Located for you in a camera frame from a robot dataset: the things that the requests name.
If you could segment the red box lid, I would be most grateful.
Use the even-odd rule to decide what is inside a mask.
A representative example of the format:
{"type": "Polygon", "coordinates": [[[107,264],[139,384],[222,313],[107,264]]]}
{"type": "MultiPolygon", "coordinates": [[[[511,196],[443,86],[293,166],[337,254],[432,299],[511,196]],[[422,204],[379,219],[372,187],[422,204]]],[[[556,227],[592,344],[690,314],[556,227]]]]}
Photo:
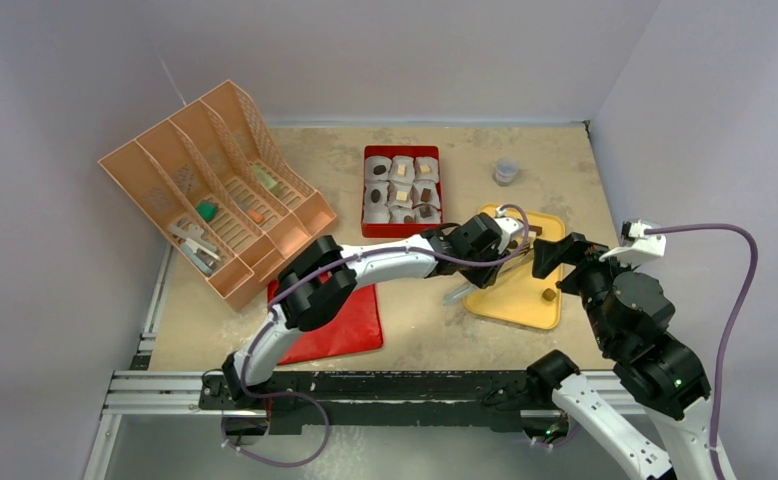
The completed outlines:
{"type": "Polygon", "coordinates": [[[304,333],[278,361],[290,365],[365,353],[384,345],[375,286],[355,290],[335,318],[304,333]]]}

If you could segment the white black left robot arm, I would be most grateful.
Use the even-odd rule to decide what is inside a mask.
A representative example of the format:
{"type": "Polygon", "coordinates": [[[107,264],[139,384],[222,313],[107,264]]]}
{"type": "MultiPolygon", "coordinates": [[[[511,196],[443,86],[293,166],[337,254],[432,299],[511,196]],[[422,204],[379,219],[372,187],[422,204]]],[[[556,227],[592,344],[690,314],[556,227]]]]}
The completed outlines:
{"type": "Polygon", "coordinates": [[[223,362],[225,397],[240,409],[257,405],[263,383],[289,348],[303,334],[334,320],[357,290],[456,273],[474,287],[486,288],[505,263],[510,245],[525,238],[521,221],[486,213],[460,225],[428,228],[369,246],[342,245],[330,235],[318,238],[280,272],[265,320],[223,362]]]}

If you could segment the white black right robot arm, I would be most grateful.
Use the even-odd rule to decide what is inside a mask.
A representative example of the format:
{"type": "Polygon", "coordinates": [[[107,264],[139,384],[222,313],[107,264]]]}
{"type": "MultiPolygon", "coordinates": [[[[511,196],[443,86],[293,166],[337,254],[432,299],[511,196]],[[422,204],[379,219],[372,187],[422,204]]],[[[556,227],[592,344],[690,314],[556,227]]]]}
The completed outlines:
{"type": "Polygon", "coordinates": [[[638,270],[664,256],[664,232],[638,222],[625,230],[623,245],[615,248],[579,233],[537,239],[532,275],[544,279],[560,265],[572,266],[558,289],[580,298],[602,356],[613,361],[620,384],[644,408],[663,444],[646,439],[609,406],[559,350],[527,368],[528,397],[564,411],[631,479],[732,479],[712,418],[719,387],[696,353],[669,333],[676,309],[659,281],[638,270]]]}

